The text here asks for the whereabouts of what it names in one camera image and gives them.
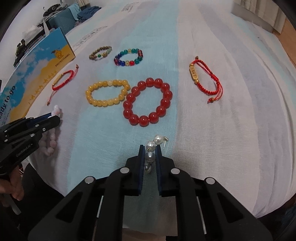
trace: red beaded bracelet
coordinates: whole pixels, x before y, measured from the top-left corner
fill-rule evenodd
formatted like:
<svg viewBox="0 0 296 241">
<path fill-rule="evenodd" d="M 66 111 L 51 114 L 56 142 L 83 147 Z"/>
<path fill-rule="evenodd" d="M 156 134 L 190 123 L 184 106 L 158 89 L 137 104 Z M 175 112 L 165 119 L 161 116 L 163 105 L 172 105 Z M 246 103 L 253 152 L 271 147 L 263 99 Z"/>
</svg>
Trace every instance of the red beaded bracelet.
<svg viewBox="0 0 296 241">
<path fill-rule="evenodd" d="M 50 101 L 52 99 L 52 97 L 54 96 L 54 94 L 62 87 L 64 87 L 67 83 L 69 83 L 74 77 L 75 75 L 77 74 L 77 71 L 78 71 L 78 68 L 79 66 L 76 65 L 76 69 L 75 69 L 75 72 L 73 70 L 68 70 L 64 73 L 62 73 L 53 83 L 52 83 L 52 94 L 50 95 L 50 98 L 47 102 L 47 105 L 50 104 Z M 58 86 L 55 86 L 57 84 L 57 82 L 65 75 L 65 74 L 69 74 L 71 73 L 71 75 L 69 76 L 69 78 L 67 78 L 63 83 L 61 83 L 60 85 Z"/>
<path fill-rule="evenodd" d="M 132 111 L 133 103 L 136 100 L 136 97 L 145 90 L 146 87 L 154 86 L 157 89 L 160 89 L 163 93 L 163 99 L 160 101 L 160 106 L 156 108 L 156 112 L 151 112 L 149 116 L 142 115 L 138 117 Z M 131 93 L 126 96 L 126 101 L 123 103 L 123 116 L 128 119 L 128 121 L 133 125 L 147 126 L 150 123 L 157 123 L 159 117 L 163 117 L 166 114 L 166 109 L 170 107 L 170 101 L 173 98 L 173 93 L 170 91 L 170 85 L 168 83 L 163 83 L 162 79 L 148 78 L 145 81 L 140 81 L 137 86 L 134 86 L 131 89 Z"/>
<path fill-rule="evenodd" d="M 216 90 L 215 91 L 209 91 L 206 90 L 201 84 L 198 79 L 197 73 L 194 68 L 194 64 L 198 64 L 201 68 L 203 68 L 204 71 L 206 71 L 211 78 L 216 82 Z M 221 99 L 223 95 L 223 87 L 221 83 L 219 82 L 219 79 L 213 74 L 213 72 L 209 69 L 209 67 L 204 63 L 204 61 L 198 59 L 198 56 L 195 57 L 195 60 L 189 65 L 189 70 L 191 73 L 191 77 L 194 80 L 194 83 L 198 86 L 198 88 L 207 95 L 217 95 L 215 98 L 209 98 L 208 103 L 213 103 L 216 100 Z"/>
</svg>

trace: brown beaded bracelet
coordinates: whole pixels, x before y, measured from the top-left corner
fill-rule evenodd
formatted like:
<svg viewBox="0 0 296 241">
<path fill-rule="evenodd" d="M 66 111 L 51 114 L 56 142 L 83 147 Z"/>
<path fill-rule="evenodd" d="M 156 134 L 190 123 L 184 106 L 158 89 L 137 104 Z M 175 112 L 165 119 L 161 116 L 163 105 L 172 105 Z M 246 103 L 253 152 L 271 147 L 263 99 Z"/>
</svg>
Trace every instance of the brown beaded bracelet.
<svg viewBox="0 0 296 241">
<path fill-rule="evenodd" d="M 102 53 L 102 54 L 98 54 L 96 55 L 98 52 L 102 51 L 102 50 L 107 50 L 106 52 Z M 107 55 L 112 51 L 112 47 L 111 46 L 103 46 L 98 48 L 96 51 L 92 52 L 92 54 L 89 56 L 89 59 L 91 60 L 95 60 L 97 57 L 107 57 Z"/>
</svg>

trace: red bead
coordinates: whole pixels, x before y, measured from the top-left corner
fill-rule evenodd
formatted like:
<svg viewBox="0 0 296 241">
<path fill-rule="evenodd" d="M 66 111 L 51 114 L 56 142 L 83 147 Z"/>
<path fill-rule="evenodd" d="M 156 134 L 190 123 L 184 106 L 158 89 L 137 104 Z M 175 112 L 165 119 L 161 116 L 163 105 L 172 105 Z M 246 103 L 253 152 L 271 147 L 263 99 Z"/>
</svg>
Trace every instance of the red bead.
<svg viewBox="0 0 296 241">
<path fill-rule="evenodd" d="M 144 89 L 146 89 L 146 82 L 145 81 L 139 81 L 138 83 L 138 88 L 140 91 L 143 91 Z"/>
<path fill-rule="evenodd" d="M 158 119 L 159 119 L 159 116 L 158 116 L 158 114 L 156 112 L 151 112 L 149 114 L 148 118 L 149 118 L 149 121 L 151 123 L 157 123 L 158 122 Z"/>
<path fill-rule="evenodd" d="M 124 109 L 131 109 L 131 108 L 133 108 L 133 104 L 130 101 L 126 100 L 123 102 L 123 108 Z"/>
<path fill-rule="evenodd" d="M 130 116 L 133 114 L 133 111 L 131 110 L 131 109 L 125 109 L 124 111 L 123 111 L 123 116 L 126 118 L 126 119 L 128 119 L 128 118 L 130 118 Z"/>
<path fill-rule="evenodd" d="M 129 93 L 129 94 L 127 94 L 127 96 L 126 96 L 126 100 L 128 100 L 129 102 L 134 103 L 135 100 L 136 100 L 136 97 L 134 96 L 133 93 Z"/>
<path fill-rule="evenodd" d="M 168 98 L 163 98 L 160 101 L 160 105 L 162 105 L 164 108 L 169 108 L 170 107 L 170 100 Z"/>
<path fill-rule="evenodd" d="M 139 123 L 139 117 L 135 114 L 131 115 L 128 119 L 131 125 L 135 126 Z"/>
<path fill-rule="evenodd" d="M 134 86 L 133 88 L 131 88 L 131 92 L 134 94 L 134 96 L 138 96 L 140 94 L 140 90 L 136 86 Z"/>
<path fill-rule="evenodd" d="M 161 85 L 163 84 L 163 80 L 160 78 L 157 78 L 154 80 L 154 86 L 159 89 L 161 87 Z"/>
<path fill-rule="evenodd" d="M 168 98 L 169 100 L 171 100 L 173 98 L 173 93 L 172 91 L 166 91 L 163 93 L 163 97 L 164 98 Z"/>
<path fill-rule="evenodd" d="M 146 79 L 146 85 L 147 85 L 148 87 L 152 87 L 152 86 L 154 85 L 154 79 L 152 79 L 152 78 L 147 78 L 147 79 Z"/>
<path fill-rule="evenodd" d="M 166 108 L 161 105 L 157 106 L 156 113 L 158 114 L 159 117 L 163 117 L 166 114 Z"/>
<path fill-rule="evenodd" d="M 140 118 L 139 118 L 139 124 L 140 124 L 140 126 L 147 126 L 147 125 L 149 125 L 149 119 L 148 119 L 148 117 L 145 116 L 145 115 L 140 116 Z"/>
<path fill-rule="evenodd" d="M 161 92 L 165 92 L 167 90 L 170 90 L 170 85 L 168 83 L 163 83 L 161 85 L 161 88 L 160 88 Z"/>
</svg>

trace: curtain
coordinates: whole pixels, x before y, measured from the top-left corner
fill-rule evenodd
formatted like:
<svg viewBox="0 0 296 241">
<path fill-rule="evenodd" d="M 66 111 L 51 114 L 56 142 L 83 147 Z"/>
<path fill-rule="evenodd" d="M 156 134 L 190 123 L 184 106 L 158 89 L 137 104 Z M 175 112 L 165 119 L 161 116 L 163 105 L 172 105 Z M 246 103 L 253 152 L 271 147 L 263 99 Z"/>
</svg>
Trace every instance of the curtain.
<svg viewBox="0 0 296 241">
<path fill-rule="evenodd" d="M 256 14 L 281 33 L 286 16 L 272 0 L 234 0 L 234 2 Z"/>
</svg>

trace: yellow beaded bracelet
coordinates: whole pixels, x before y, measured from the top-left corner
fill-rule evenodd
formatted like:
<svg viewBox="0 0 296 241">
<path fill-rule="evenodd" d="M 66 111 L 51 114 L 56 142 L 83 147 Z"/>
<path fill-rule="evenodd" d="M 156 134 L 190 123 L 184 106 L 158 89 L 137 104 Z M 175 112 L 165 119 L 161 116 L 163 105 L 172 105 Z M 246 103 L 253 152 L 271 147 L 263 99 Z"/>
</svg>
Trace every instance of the yellow beaded bracelet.
<svg viewBox="0 0 296 241">
<path fill-rule="evenodd" d="M 93 99 L 91 93 L 94 90 L 97 90 L 98 88 L 101 88 L 102 86 L 103 87 L 107 87 L 107 86 L 115 86 L 115 87 L 123 86 L 123 89 L 121 90 L 121 93 L 116 98 L 109 99 L 109 100 L 95 100 L 95 99 Z M 100 81 L 98 83 L 95 83 L 95 84 L 89 86 L 88 90 L 85 91 L 85 94 L 86 94 L 86 99 L 93 106 L 107 107 L 108 105 L 119 104 L 120 101 L 123 101 L 130 89 L 131 89 L 131 86 L 129 85 L 127 80 Z"/>
</svg>

